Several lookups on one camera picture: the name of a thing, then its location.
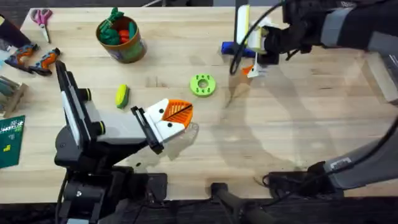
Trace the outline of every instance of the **yellow sponge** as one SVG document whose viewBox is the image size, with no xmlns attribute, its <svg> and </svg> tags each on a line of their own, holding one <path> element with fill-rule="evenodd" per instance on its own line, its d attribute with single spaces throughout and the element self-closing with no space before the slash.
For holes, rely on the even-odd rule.
<svg viewBox="0 0 398 224">
<path fill-rule="evenodd" d="M 116 107 L 123 109 L 129 103 L 130 88 L 127 85 L 120 85 L 116 93 L 115 103 Z"/>
</svg>

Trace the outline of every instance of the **green donut toy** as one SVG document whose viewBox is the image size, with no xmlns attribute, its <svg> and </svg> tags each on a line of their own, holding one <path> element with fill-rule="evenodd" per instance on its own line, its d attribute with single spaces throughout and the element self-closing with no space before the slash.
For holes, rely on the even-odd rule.
<svg viewBox="0 0 398 224">
<path fill-rule="evenodd" d="M 190 88 L 196 96 L 207 97 L 216 90 L 216 81 L 211 75 L 201 73 L 191 78 Z"/>
</svg>

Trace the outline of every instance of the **green toy vegetable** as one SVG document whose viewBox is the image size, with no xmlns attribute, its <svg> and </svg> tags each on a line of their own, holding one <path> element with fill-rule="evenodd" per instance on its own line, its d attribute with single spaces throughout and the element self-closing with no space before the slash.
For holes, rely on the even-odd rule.
<svg viewBox="0 0 398 224">
<path fill-rule="evenodd" d="M 122 18 L 123 12 L 119 12 L 117 7 L 111 11 L 111 15 L 99 27 L 99 40 L 108 45 L 119 45 L 119 34 L 116 30 L 112 29 L 112 24 Z"/>
</svg>

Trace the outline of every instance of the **cable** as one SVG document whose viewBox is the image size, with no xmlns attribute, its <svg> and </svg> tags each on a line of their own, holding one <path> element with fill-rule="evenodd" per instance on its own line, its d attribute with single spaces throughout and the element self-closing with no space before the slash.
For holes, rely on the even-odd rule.
<svg viewBox="0 0 398 224">
<path fill-rule="evenodd" d="M 184 208 L 184 207 L 189 207 L 189 206 L 197 205 L 197 204 L 201 204 L 201 203 L 207 203 L 209 201 L 210 201 L 210 199 L 205 199 L 205 200 L 200 200 L 200 201 L 197 201 L 197 202 L 186 203 L 186 204 L 179 205 L 178 208 Z M 139 204 L 141 206 L 144 206 L 146 208 L 149 208 L 149 209 L 169 209 L 170 208 L 169 206 L 165 206 L 165 205 L 151 206 L 149 204 L 145 205 L 145 204 L 141 204 L 139 202 L 137 202 L 137 204 Z"/>
<path fill-rule="evenodd" d="M 225 205 L 223 204 L 223 202 L 221 200 L 218 200 L 218 203 L 221 205 L 221 207 L 224 210 L 225 216 L 227 217 L 229 224 L 235 224 L 235 222 L 233 221 L 233 219 L 231 218 L 231 215 L 228 213 L 228 210 L 226 209 Z"/>
<path fill-rule="evenodd" d="M 136 214 L 136 217 L 134 218 L 134 221 L 132 221 L 132 224 L 135 224 L 136 221 L 138 220 L 138 217 L 139 217 L 139 215 L 141 214 L 142 208 L 144 208 L 144 206 L 141 205 L 141 206 L 139 207 L 139 209 L 138 209 L 138 212 L 137 212 L 137 214 Z"/>
<path fill-rule="evenodd" d="M 250 27 L 250 29 L 248 30 L 247 34 L 243 37 L 242 42 L 240 43 L 239 47 L 238 47 L 238 51 L 234 54 L 234 57 L 232 59 L 231 62 L 231 66 L 229 67 L 229 74 L 230 75 L 234 75 L 236 73 L 236 71 L 238 70 L 239 67 L 239 63 L 241 61 L 241 54 L 243 52 L 243 48 L 245 46 L 245 42 L 246 40 L 249 38 L 251 32 L 253 32 L 253 30 L 258 26 L 258 24 L 263 20 L 263 18 L 267 17 L 270 13 L 272 13 L 275 9 L 277 9 L 278 7 L 284 6 L 292 1 L 295 0 L 285 0 L 285 1 L 281 1 L 278 2 L 278 4 L 272 6 L 270 9 L 268 9 L 254 24 L 253 26 Z"/>
<path fill-rule="evenodd" d="M 63 177 L 60 192 L 58 193 L 57 205 L 55 206 L 55 224 L 59 223 L 58 217 L 59 217 L 59 212 L 61 209 L 62 195 L 63 195 L 63 190 L 65 190 L 65 186 L 67 185 L 67 180 L 68 180 L 68 170 L 65 172 L 65 176 Z"/>
<path fill-rule="evenodd" d="M 278 198 L 277 200 L 274 200 L 273 202 L 270 202 L 268 204 L 265 205 L 261 205 L 261 207 L 270 207 L 271 205 L 275 205 L 287 198 L 289 198 L 290 196 L 292 196 L 293 194 L 296 194 L 297 192 L 301 191 L 304 187 L 306 187 L 308 184 L 311 184 L 312 182 L 322 179 L 324 177 L 328 177 L 332 174 L 338 174 L 340 172 L 344 172 L 346 170 L 352 169 L 354 166 L 368 160 L 370 157 L 372 157 L 373 155 L 375 155 L 375 153 L 377 153 L 381 147 L 383 147 L 383 145 L 391 138 L 391 136 L 395 133 L 395 131 L 397 130 L 398 127 L 398 116 L 396 117 L 396 119 L 394 120 L 393 124 L 390 126 L 390 128 L 388 129 L 388 131 L 385 133 L 385 135 L 380 139 L 380 141 L 376 144 L 376 146 L 370 150 L 366 155 L 364 155 L 363 157 L 359 158 L 357 161 L 354 161 L 352 163 L 349 163 L 343 167 L 340 167 L 338 169 L 335 170 L 331 170 L 329 172 L 326 172 L 324 174 L 318 175 L 316 177 L 313 177 L 312 179 L 304 182 L 299 188 L 285 194 L 284 196 Z"/>
</svg>

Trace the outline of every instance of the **pink scissors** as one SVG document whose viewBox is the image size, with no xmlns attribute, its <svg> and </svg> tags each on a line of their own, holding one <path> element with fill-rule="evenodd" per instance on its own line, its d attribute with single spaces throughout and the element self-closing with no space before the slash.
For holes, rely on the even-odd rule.
<svg viewBox="0 0 398 224">
<path fill-rule="evenodd" d="M 46 25 L 51 15 L 52 11 L 50 9 L 34 9 L 30 13 L 30 18 L 33 20 L 33 22 L 39 25 L 40 29 L 43 32 L 44 38 L 48 43 L 50 43 L 50 37 L 47 33 Z"/>
</svg>

